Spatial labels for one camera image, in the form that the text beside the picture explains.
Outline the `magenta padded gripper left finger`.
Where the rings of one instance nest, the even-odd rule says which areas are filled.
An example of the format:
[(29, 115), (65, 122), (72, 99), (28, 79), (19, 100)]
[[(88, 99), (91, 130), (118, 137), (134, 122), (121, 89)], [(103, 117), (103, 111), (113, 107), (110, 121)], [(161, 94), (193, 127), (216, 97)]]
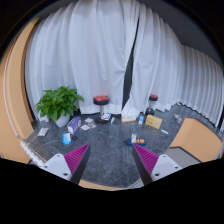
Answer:
[(56, 176), (74, 184), (78, 184), (81, 180), (90, 154), (91, 145), (85, 144), (65, 155), (54, 155), (42, 166), (42, 168)]

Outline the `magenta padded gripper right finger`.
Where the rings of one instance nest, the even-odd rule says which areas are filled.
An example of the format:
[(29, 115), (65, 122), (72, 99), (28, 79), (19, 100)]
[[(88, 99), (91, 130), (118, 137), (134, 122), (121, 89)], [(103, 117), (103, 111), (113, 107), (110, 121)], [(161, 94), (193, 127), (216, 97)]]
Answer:
[(132, 155), (144, 185), (148, 185), (182, 169), (168, 155), (162, 154), (158, 156), (138, 144), (132, 145)]

